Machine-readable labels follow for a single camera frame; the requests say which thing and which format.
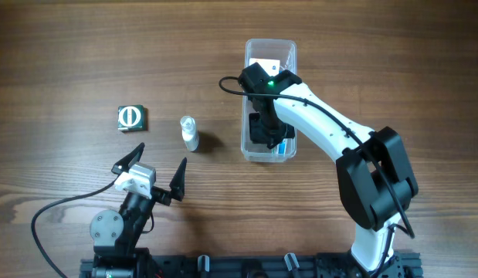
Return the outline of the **white blue Hansaplast box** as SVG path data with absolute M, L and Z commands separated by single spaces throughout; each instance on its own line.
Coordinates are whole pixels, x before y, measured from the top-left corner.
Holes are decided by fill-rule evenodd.
M 258 63 L 269 76 L 275 76 L 280 72 L 280 61 L 278 59 L 250 58 L 248 65 Z

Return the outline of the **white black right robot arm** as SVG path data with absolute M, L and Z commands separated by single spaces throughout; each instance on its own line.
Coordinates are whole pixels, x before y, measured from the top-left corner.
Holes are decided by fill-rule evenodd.
M 418 253 L 395 251 L 395 231 L 415 236 L 405 212 L 418 192 L 409 156 L 399 134 L 357 124 L 317 98 L 289 70 L 269 75 L 258 63 L 235 78 L 236 94 L 253 105 L 249 136 L 272 149 L 299 130 L 335 163 L 344 209 L 356 236 L 345 253 L 283 257 L 290 277 L 421 277 Z

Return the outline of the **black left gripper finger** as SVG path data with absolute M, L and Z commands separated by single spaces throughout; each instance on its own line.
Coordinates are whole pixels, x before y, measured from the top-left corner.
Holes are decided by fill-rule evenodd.
M 169 185 L 171 189 L 171 197 L 180 202 L 185 197 L 186 166 L 187 158 L 183 158 Z
M 145 143 L 141 142 L 135 149 L 132 150 L 129 154 L 125 155 L 119 161 L 117 161 L 111 172 L 120 175 L 122 172 L 128 172 L 129 169 L 136 163 L 139 162 L 141 156 L 144 152 Z

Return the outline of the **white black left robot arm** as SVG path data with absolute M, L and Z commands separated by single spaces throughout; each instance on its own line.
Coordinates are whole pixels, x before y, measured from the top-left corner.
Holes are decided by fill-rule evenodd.
M 135 186 L 128 191 L 118 211 L 104 210 L 90 224 L 94 258 L 83 262 L 80 277 L 158 277 L 157 263 L 147 248 L 137 248 L 144 226 L 159 203 L 171 204 L 171 192 L 158 188 L 155 170 L 140 163 L 144 144 L 139 144 L 112 167 L 119 187 Z

